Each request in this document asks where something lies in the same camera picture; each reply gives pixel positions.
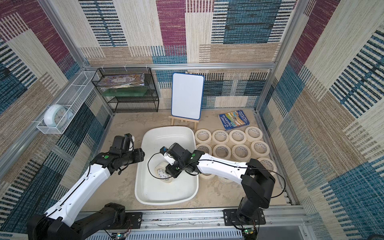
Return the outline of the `masking tape roll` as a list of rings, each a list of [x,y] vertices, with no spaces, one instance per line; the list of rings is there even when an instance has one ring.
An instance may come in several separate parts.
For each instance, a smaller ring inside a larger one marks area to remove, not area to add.
[[[216,130],[212,133],[212,141],[216,145],[225,145],[229,142],[230,137],[226,131]]]
[[[197,130],[195,133],[197,144],[209,144],[212,141],[212,134],[207,129]]]
[[[260,141],[263,139],[263,132],[255,126],[249,126],[245,130],[245,134],[247,136],[247,141],[248,142],[255,142],[255,141]]]
[[[240,130],[232,130],[229,133],[230,142],[234,145],[242,145],[247,141],[247,135]]]

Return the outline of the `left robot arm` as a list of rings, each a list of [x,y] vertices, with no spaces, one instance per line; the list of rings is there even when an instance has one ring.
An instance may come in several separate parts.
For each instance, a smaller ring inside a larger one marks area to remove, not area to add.
[[[77,216],[95,191],[115,172],[144,160],[145,153],[134,147],[131,134],[116,136],[110,150],[97,154],[89,168],[74,186],[43,214],[27,221],[30,240],[85,240],[107,227],[127,227],[126,208],[116,203],[106,204],[100,211],[81,220]]]

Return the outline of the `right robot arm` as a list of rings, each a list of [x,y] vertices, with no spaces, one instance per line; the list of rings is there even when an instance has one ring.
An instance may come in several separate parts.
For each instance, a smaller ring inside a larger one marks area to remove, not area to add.
[[[267,209],[270,206],[276,179],[258,160],[233,162],[198,150],[191,153],[178,143],[172,144],[170,148],[162,147],[160,154],[168,162],[166,173],[171,178],[177,178],[182,172],[187,172],[215,175],[241,185],[245,197],[242,198],[233,218],[239,224],[255,223],[261,219],[259,209]]]

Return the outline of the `white plastic storage box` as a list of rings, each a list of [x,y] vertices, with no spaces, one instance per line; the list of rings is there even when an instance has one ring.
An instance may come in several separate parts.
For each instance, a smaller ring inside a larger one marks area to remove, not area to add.
[[[138,164],[135,196],[144,205],[172,205],[191,200],[199,189],[199,177],[182,172],[167,184],[156,177],[155,167],[167,162],[159,151],[178,143],[193,152],[196,149],[195,135],[188,127],[171,126],[151,129],[145,133],[141,148],[145,152],[144,161]]]

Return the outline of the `small wooden easel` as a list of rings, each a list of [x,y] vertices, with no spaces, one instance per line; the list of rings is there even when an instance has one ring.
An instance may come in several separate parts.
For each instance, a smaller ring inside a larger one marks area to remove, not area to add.
[[[193,123],[194,124],[194,131],[198,130],[198,123],[200,122],[199,120],[192,120],[192,119],[175,117],[175,116],[169,116],[169,119],[171,120],[171,126],[175,125],[175,120],[178,120],[180,122]]]

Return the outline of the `green book on shelf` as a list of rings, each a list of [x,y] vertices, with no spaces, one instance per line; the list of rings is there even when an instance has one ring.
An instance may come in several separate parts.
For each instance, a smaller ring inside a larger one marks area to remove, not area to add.
[[[142,97],[146,94],[148,88],[119,88],[106,89],[102,92],[103,97]]]

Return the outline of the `blue storey book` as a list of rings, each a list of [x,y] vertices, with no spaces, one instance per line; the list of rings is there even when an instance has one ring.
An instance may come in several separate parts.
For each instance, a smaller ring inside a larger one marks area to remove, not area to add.
[[[220,114],[219,119],[226,131],[248,126],[250,124],[250,121],[243,110]]]

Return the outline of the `colourful book on shelf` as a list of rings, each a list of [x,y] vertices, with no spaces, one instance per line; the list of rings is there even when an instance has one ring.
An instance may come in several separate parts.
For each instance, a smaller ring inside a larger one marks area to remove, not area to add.
[[[145,85],[144,74],[113,75],[102,77],[95,85],[99,88],[119,89]]]

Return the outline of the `white round alarm clock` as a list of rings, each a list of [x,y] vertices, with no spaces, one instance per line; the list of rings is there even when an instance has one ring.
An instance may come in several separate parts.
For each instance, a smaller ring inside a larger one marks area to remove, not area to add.
[[[47,127],[62,128],[72,117],[73,112],[62,105],[52,105],[45,112],[44,123]]]

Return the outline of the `white board blue frame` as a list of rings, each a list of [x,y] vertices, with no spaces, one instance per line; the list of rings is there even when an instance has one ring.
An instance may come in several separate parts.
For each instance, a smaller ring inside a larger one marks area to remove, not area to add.
[[[201,118],[205,77],[174,73],[172,80],[171,115],[189,120]]]

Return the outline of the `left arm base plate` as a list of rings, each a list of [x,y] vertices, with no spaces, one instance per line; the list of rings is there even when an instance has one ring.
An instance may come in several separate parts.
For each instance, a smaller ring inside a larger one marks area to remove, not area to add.
[[[142,218],[143,212],[126,212],[125,220],[122,223],[114,223],[102,230],[137,230],[141,228]]]

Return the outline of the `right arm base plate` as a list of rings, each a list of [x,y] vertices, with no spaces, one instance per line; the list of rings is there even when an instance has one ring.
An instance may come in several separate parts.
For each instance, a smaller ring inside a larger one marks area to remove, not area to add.
[[[252,217],[247,217],[245,215],[239,214],[237,209],[224,209],[222,210],[224,221],[226,226],[245,226],[245,225],[265,225],[266,219],[263,212],[263,209],[257,209]]]

